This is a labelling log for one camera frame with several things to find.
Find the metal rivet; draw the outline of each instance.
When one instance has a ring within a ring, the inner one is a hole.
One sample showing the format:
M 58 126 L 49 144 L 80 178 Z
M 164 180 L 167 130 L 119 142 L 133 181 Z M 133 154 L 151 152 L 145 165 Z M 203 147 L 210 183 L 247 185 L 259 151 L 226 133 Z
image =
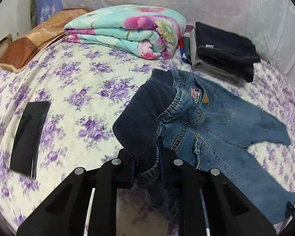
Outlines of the metal rivet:
M 218 176 L 220 174 L 220 171 L 218 169 L 211 169 L 210 172 L 213 176 Z
M 116 158 L 116 159 L 113 159 L 113 160 L 111 161 L 111 163 L 112 163 L 113 165 L 119 165 L 119 164 L 121 163 L 121 160 L 118 159 L 118 158 Z
M 76 175 L 81 175 L 81 174 L 84 173 L 84 169 L 83 169 L 83 168 L 76 168 L 76 169 L 74 170 L 74 173 L 75 173 Z
M 181 165 L 184 164 L 184 162 L 183 162 L 181 159 L 176 159 L 176 160 L 174 160 L 174 164 L 175 164 L 176 166 L 181 166 Z

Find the black rectangular object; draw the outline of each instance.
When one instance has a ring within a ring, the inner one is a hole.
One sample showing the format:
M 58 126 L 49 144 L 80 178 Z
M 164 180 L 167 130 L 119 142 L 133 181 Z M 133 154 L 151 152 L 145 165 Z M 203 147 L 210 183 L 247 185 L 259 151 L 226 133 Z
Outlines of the black rectangular object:
M 36 178 L 38 146 L 50 103 L 30 102 L 22 114 L 13 143 L 10 168 Z

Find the brown leather tag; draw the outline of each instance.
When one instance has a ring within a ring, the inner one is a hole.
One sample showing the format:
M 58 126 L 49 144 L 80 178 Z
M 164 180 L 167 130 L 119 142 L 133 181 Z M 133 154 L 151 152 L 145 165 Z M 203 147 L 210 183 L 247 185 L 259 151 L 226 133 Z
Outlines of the brown leather tag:
M 208 99 L 208 95 L 205 94 L 205 98 L 204 98 L 204 100 L 203 100 L 203 104 L 207 104 L 207 103 L 209 103 L 209 102 L 210 102 L 210 100 Z

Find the gray folded garment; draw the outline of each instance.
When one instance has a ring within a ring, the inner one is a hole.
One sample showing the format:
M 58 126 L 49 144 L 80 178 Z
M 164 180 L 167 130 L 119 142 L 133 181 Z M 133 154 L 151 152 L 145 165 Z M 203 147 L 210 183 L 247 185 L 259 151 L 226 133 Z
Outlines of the gray folded garment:
M 195 29 L 192 29 L 189 37 L 191 67 L 204 73 L 207 73 L 217 79 L 227 81 L 229 83 L 240 85 L 240 80 L 233 74 L 208 64 L 198 57 L 197 44 L 195 37 Z

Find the floral bed sheet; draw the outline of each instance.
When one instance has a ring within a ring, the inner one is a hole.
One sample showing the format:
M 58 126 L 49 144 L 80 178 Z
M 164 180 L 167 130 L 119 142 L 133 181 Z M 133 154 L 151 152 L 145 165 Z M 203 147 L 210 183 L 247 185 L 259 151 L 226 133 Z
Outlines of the floral bed sheet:
M 151 61 L 105 46 L 63 40 L 35 57 L 19 74 L 0 68 L 0 212 L 15 231 L 74 168 L 91 170 L 116 157 L 122 147 L 112 124 L 153 68 L 190 71 L 179 50 L 172 59 Z M 287 125 L 290 146 L 265 142 L 249 147 L 249 152 L 286 190 L 295 192 L 295 92 L 270 64 L 261 62 L 254 69 L 255 80 L 243 87 L 197 74 Z M 39 145 L 36 180 L 9 169 L 15 132 L 30 101 L 51 102 Z M 177 233 L 176 226 L 148 205 L 141 189 L 118 190 L 119 236 Z

